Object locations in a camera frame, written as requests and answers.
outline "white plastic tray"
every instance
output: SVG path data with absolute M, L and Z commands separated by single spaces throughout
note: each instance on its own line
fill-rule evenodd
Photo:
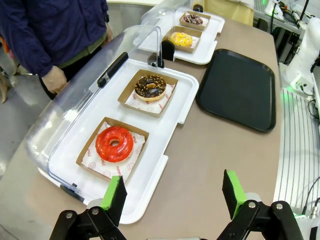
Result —
M 161 29 L 161 39 L 167 34 L 167 32 L 174 26 L 180 26 L 181 16 L 190 11 L 189 8 L 180 7 L 176 10 L 175 13 L 167 12 L 160 20 L 156 23 L 157 26 Z M 225 20 L 219 16 L 204 12 L 203 14 L 211 16 L 208 25 L 205 30 L 202 32 L 200 42 L 198 46 L 193 51 L 193 53 L 187 53 L 181 50 L 176 50 L 173 55 L 173 61 L 175 59 L 181 59 L 190 63 L 204 65 L 210 62 L 214 51 L 217 46 L 217 41 L 215 40 L 218 33 L 221 33 Z M 139 48 L 146 51 L 153 51 L 155 49 L 154 44 L 149 42 L 151 37 L 147 38 Z
M 161 117 L 126 108 L 118 102 L 119 95 L 139 69 L 178 79 L 171 101 Z M 83 203 L 87 205 L 92 200 L 103 198 L 109 182 L 78 166 L 76 159 L 103 117 L 113 118 L 147 131 L 149 137 L 142 155 L 125 183 L 128 195 L 120 220 L 121 224 L 136 222 L 145 213 L 168 161 L 164 152 L 177 124 L 184 124 L 198 88 L 199 83 L 193 76 L 129 59 L 108 85 L 94 96 L 71 127 L 53 153 L 48 164 L 48 172 L 69 184 L 75 183 L 76 193 L 84 198 Z

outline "donut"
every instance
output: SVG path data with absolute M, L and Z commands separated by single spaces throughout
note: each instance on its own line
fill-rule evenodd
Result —
M 166 92 L 167 83 L 163 77 L 148 75 L 142 77 L 134 85 L 138 98 L 147 102 L 154 102 L 161 99 Z
M 192 36 L 184 33 L 184 32 L 174 32 L 169 37 L 169 41 L 171 41 L 174 45 L 188 47 L 192 46 Z
M 118 163 L 131 155 L 134 149 L 134 140 L 131 133 L 124 127 L 111 126 L 98 135 L 95 149 L 104 161 Z
M 195 14 L 186 15 L 183 17 L 183 20 L 187 23 L 196 24 L 196 25 L 200 25 L 204 23 L 202 18 Z

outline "person's hand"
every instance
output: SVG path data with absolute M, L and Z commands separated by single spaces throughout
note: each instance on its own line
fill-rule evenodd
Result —
M 105 23 L 106 26 L 106 38 L 105 38 L 105 43 L 108 44 L 111 42 L 111 40 L 114 38 L 114 34 L 111 31 L 111 27 L 109 26 L 109 24 L 106 22 Z
M 67 78 L 64 71 L 57 66 L 53 66 L 51 70 L 42 77 L 42 81 L 46 88 L 53 94 L 58 94 L 67 85 Z

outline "red glazed donut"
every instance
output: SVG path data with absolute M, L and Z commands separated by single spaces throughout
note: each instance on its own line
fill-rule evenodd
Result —
M 121 126 L 111 126 L 103 130 L 95 141 L 96 152 L 105 161 L 118 163 L 128 158 L 134 148 L 131 133 Z

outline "blue jacket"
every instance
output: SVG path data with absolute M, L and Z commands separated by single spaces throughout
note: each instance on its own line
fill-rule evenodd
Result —
M 40 77 L 105 32 L 106 0 L 0 0 L 0 33 L 22 66 Z

